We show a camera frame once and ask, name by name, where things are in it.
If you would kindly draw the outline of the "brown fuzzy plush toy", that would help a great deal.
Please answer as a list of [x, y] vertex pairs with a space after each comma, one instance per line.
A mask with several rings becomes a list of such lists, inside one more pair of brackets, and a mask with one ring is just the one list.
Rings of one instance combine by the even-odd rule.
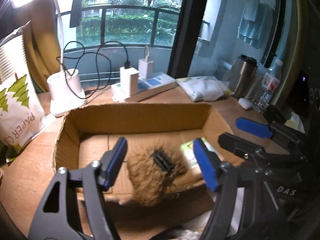
[[166, 198], [174, 181], [186, 175], [189, 166], [178, 143], [144, 141], [132, 149], [127, 169], [135, 201], [153, 207]]

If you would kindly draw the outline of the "white earbuds case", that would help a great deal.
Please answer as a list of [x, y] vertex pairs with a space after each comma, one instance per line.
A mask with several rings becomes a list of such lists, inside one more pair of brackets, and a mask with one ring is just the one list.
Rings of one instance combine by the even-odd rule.
[[252, 103], [246, 98], [240, 98], [238, 104], [245, 110], [252, 109]]

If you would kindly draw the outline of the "clear plastic water bottle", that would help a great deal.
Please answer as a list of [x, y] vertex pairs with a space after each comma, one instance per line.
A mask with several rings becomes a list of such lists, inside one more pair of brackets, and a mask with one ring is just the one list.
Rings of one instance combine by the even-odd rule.
[[268, 107], [272, 96], [281, 82], [282, 66], [283, 62], [280, 59], [275, 59], [261, 81], [260, 87], [252, 100], [253, 108], [259, 113]]

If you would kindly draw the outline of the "yellow green small packet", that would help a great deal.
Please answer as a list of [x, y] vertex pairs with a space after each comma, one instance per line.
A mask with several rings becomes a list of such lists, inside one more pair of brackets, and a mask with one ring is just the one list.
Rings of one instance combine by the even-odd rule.
[[[218, 158], [222, 160], [222, 155], [204, 137], [202, 137], [201, 140], [204, 142], [206, 148], [209, 151], [214, 152], [218, 156]], [[180, 150], [182, 151], [191, 169], [200, 168], [194, 154], [193, 141], [183, 143], [180, 146]]]

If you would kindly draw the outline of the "white tissue pack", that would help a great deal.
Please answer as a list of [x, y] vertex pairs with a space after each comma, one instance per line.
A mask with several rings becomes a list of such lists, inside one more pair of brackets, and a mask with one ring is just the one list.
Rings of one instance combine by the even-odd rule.
[[213, 102], [233, 95], [233, 92], [214, 76], [185, 77], [176, 79], [176, 83], [193, 102]]

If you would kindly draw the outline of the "steel thermos tumbler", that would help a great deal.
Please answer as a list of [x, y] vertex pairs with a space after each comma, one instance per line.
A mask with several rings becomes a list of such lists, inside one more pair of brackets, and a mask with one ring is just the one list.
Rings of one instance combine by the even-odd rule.
[[236, 70], [238, 78], [233, 94], [233, 96], [237, 99], [241, 98], [244, 95], [257, 70], [256, 59], [241, 54], [239, 56], [239, 60], [240, 63], [238, 64], [239, 66]]

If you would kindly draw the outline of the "brown cardboard box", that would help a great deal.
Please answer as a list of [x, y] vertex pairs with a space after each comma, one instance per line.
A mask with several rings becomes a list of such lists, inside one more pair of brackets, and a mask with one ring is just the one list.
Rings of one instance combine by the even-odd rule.
[[126, 160], [144, 145], [191, 144], [206, 139], [222, 161], [238, 166], [242, 159], [223, 150], [217, 139], [231, 128], [216, 109], [205, 103], [115, 103], [90, 105], [66, 114], [53, 150], [53, 168], [85, 167], [127, 139]]

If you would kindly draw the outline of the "paper cup package bag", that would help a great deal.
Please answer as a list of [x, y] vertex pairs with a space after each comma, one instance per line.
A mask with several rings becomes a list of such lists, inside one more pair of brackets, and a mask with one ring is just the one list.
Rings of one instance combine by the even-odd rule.
[[25, 57], [25, 24], [1, 40], [1, 142], [12, 162], [45, 127], [46, 114], [37, 97]]

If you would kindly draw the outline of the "white power strip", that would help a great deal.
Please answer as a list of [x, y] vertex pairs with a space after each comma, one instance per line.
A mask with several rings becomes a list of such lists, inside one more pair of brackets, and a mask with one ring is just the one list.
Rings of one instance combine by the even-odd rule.
[[115, 102], [140, 102], [167, 90], [175, 88], [176, 81], [163, 72], [153, 73], [150, 79], [138, 78], [138, 93], [126, 95], [120, 88], [120, 83], [111, 86], [112, 99]]

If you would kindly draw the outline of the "hanging blue towel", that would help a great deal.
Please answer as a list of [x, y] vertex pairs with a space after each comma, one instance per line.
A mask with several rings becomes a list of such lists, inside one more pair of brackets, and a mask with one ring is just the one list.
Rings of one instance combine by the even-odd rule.
[[247, 0], [238, 26], [237, 38], [255, 49], [265, 46], [273, 23], [273, 9], [260, 0]]

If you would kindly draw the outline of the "white desk lamp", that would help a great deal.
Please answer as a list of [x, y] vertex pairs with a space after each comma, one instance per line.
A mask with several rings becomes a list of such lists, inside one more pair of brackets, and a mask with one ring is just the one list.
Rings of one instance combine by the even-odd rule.
[[[22, 7], [34, 0], [9, 0], [12, 2], [13, 7]], [[60, 117], [66, 112], [81, 107], [86, 104], [86, 98], [83, 88], [81, 87], [79, 71], [72, 69], [70, 74], [63, 65], [63, 23], [60, 8], [57, 0], [53, 0], [57, 10], [57, 23], [58, 23], [58, 37], [60, 43], [60, 58], [58, 59], [60, 71], [52, 74], [47, 79], [47, 84], [50, 91], [51, 102], [50, 112]]]

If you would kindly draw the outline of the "black balcony railing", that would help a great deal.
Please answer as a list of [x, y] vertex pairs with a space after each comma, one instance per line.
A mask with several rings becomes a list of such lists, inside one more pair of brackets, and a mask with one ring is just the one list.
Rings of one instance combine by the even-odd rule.
[[95, 48], [107, 41], [126, 46], [171, 48], [179, 12], [168, 8], [99, 4], [61, 13], [63, 44], [67, 50]]

